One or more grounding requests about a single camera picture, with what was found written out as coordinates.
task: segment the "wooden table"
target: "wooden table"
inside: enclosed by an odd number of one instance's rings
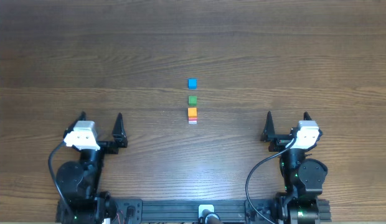
[[[386,1],[0,0],[0,221],[54,221],[47,158],[83,110],[101,139],[122,112],[101,189],[144,200],[245,199],[266,112],[289,133],[308,111],[333,220],[386,220]],[[253,198],[283,191],[277,163]]]

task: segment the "orange cube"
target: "orange cube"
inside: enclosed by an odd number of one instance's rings
[[[187,116],[189,118],[197,118],[197,108],[188,108],[187,109]]]

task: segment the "tabletop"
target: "tabletop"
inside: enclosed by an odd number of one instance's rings
[[[269,110],[277,133],[305,111],[323,130],[311,157],[334,221],[386,221],[386,1],[0,0],[0,221],[54,221],[47,159],[81,111],[100,139],[123,114],[112,196],[244,200]],[[250,195],[277,191],[273,160]]]

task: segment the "blue cube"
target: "blue cube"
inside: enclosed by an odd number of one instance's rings
[[[187,85],[188,85],[190,90],[197,89],[197,79],[195,79],[195,78],[188,79]]]

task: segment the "green cube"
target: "green cube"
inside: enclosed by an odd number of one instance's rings
[[[189,106],[197,106],[197,96],[189,96]]]

